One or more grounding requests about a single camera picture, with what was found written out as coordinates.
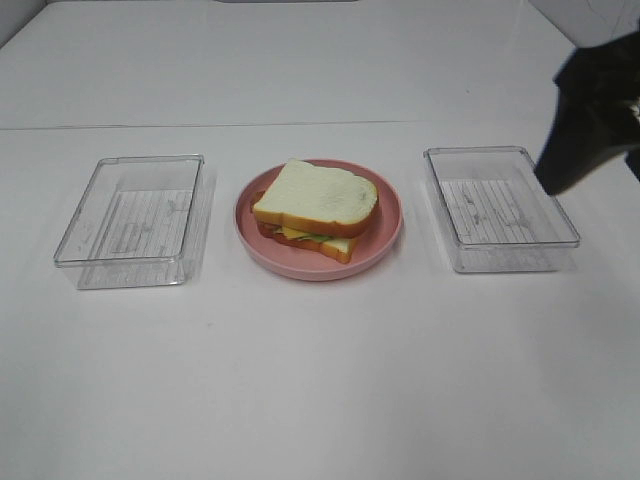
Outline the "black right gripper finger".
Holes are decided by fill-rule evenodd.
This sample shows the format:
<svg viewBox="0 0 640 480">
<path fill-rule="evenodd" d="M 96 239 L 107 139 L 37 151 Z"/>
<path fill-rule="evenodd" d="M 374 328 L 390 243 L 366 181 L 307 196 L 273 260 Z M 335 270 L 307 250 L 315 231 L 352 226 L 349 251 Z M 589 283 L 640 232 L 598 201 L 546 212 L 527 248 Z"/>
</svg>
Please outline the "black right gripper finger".
<svg viewBox="0 0 640 480">
<path fill-rule="evenodd" d="M 579 102 L 560 93 L 534 174 L 556 196 L 619 156 L 631 164 L 631 105 Z"/>
</svg>

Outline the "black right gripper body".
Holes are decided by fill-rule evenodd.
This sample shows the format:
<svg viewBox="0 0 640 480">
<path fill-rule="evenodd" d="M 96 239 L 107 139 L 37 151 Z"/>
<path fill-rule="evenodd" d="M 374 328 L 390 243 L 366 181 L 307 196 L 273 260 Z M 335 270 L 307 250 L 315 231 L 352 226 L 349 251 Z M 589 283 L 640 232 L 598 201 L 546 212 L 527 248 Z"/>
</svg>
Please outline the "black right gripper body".
<svg viewBox="0 0 640 480">
<path fill-rule="evenodd" d="M 631 152 L 639 150 L 639 36 L 629 34 L 599 46 L 578 48 L 554 82 L 569 99 L 631 105 Z"/>
</svg>

